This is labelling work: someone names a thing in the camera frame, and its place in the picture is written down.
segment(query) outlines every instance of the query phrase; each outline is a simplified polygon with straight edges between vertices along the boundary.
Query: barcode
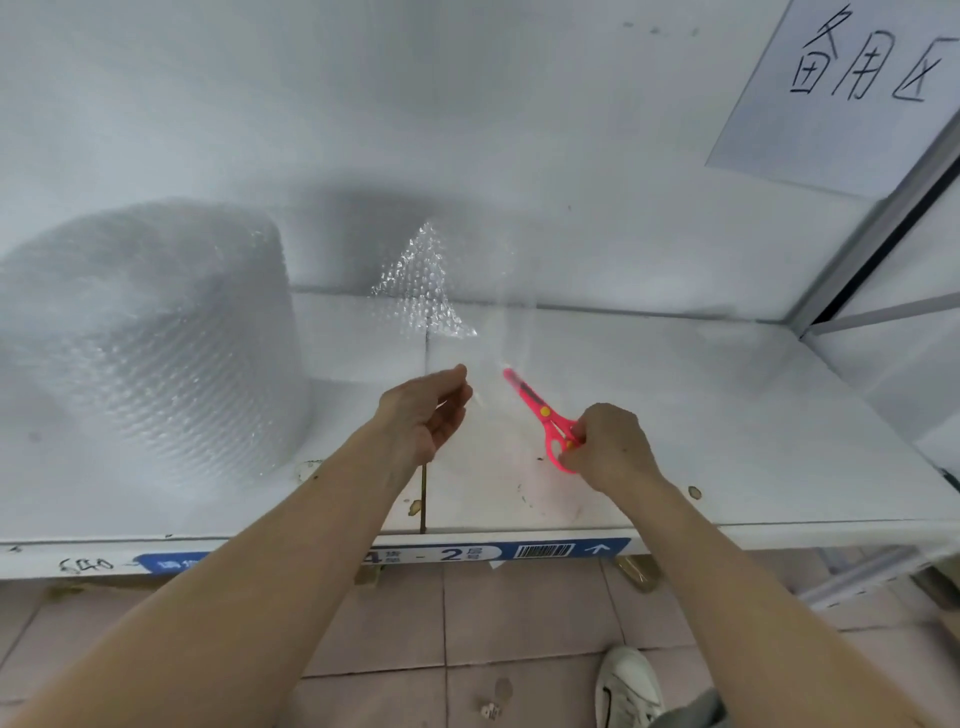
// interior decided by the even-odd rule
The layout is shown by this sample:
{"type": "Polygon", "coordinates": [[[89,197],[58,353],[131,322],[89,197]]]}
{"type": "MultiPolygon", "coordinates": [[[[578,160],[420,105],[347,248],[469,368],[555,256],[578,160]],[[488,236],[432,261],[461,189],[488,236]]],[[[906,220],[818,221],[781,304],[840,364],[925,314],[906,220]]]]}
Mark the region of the barcode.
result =
{"type": "Polygon", "coordinates": [[[575,544],[527,544],[517,546],[515,559],[559,559],[568,556],[575,544]]]}

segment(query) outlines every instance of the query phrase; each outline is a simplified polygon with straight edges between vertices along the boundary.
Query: hand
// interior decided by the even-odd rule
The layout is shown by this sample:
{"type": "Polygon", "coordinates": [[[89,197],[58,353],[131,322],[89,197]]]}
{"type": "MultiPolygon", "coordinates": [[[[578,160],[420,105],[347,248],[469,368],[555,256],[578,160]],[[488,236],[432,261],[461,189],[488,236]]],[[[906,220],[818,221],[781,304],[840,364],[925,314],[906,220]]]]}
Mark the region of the hand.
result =
{"type": "Polygon", "coordinates": [[[467,367],[458,364],[385,392],[372,424],[381,425],[392,435],[401,466],[413,470],[433,460],[437,450],[457,431],[472,396],[467,367]]]}
{"type": "Polygon", "coordinates": [[[617,502],[639,481],[663,481],[636,415],[612,404],[590,406],[573,427],[582,445],[564,450],[560,462],[594,490],[617,502]]]}

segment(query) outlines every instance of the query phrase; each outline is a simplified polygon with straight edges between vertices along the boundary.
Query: pink scissors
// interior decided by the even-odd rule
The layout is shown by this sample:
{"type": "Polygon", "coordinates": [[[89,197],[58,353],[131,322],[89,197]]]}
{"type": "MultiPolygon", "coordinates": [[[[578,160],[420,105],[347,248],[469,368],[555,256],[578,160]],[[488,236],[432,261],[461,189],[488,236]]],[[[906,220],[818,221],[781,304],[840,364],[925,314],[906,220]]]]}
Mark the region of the pink scissors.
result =
{"type": "Polygon", "coordinates": [[[546,432],[546,454],[550,458],[550,462],[564,473],[573,473],[573,471],[569,471],[560,464],[557,453],[553,451],[553,444],[560,443],[561,451],[580,445],[580,442],[573,435],[573,426],[576,423],[554,412],[553,408],[543,401],[540,395],[534,392],[530,385],[523,381],[510,367],[503,370],[503,378],[510,382],[511,386],[516,389],[516,393],[520,395],[520,398],[526,402],[527,406],[543,424],[543,429],[546,432]]]}

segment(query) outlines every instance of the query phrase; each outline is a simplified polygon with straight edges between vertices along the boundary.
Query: pants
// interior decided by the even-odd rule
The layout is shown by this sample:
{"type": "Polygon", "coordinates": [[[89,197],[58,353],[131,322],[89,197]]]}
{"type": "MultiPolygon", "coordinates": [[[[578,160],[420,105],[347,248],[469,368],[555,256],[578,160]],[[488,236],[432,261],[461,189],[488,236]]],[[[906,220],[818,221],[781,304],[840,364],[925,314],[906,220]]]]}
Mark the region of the pants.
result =
{"type": "Polygon", "coordinates": [[[708,690],[689,705],[654,720],[650,728],[732,728],[716,690],[708,690]]]}

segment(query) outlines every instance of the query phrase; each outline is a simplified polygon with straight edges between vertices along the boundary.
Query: white paper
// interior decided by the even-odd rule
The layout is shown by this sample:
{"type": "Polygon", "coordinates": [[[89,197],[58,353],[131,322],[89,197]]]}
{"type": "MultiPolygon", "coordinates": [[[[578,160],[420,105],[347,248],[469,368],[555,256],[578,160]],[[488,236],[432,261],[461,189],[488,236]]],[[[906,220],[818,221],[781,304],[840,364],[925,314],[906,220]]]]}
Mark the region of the white paper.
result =
{"type": "Polygon", "coordinates": [[[884,197],[960,108],[960,6],[793,0],[707,162],[884,197]]]}

